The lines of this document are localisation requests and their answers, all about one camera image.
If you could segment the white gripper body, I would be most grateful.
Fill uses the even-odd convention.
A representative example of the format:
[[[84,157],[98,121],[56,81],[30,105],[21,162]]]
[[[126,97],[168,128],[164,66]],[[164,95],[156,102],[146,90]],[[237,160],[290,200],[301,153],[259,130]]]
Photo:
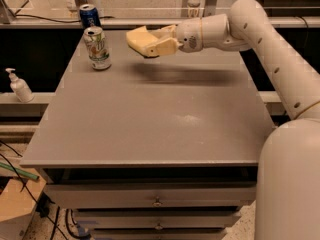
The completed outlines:
[[[176,26],[176,39],[182,52],[193,53],[203,49],[202,21],[191,18]]]

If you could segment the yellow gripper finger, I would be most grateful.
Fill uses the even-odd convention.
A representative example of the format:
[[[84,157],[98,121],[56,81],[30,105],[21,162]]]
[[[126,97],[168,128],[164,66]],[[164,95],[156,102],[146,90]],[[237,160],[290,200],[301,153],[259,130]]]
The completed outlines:
[[[151,30],[150,33],[158,39],[175,38],[176,26],[169,25],[156,30]]]
[[[172,55],[177,52],[181,44],[175,38],[158,40],[146,46],[145,57],[154,58],[158,56]]]

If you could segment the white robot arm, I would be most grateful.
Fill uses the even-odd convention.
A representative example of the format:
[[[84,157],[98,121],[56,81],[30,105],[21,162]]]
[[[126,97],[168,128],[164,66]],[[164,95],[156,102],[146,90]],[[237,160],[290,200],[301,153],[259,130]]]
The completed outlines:
[[[320,240],[319,73],[274,29],[255,0],[237,0],[225,23],[188,19],[152,32],[158,55],[219,48],[227,36],[256,53],[290,121],[267,138],[259,159],[255,240]]]

